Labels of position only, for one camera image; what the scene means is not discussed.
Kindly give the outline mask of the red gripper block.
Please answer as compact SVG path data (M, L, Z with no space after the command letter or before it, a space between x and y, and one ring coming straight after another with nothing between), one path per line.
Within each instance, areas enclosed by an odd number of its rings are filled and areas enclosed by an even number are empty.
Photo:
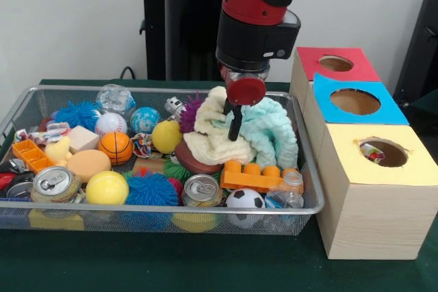
M266 72L236 72L220 65L220 74L227 91L224 114L233 112L228 138L236 141L242 124L242 105L255 105L263 99Z

